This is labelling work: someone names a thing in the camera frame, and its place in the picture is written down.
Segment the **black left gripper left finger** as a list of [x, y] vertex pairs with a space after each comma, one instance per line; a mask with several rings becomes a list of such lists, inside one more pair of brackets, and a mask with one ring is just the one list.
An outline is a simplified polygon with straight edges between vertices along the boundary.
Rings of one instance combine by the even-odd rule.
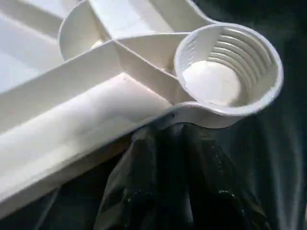
[[94, 229], [192, 229], [182, 128], [148, 126], [132, 135], [107, 180]]

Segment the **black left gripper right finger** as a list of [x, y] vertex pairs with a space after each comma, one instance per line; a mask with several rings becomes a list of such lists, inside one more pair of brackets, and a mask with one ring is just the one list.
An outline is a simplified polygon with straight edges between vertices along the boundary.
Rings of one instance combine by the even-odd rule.
[[212, 134], [182, 128], [183, 154], [194, 225], [198, 230], [267, 230], [268, 218]]

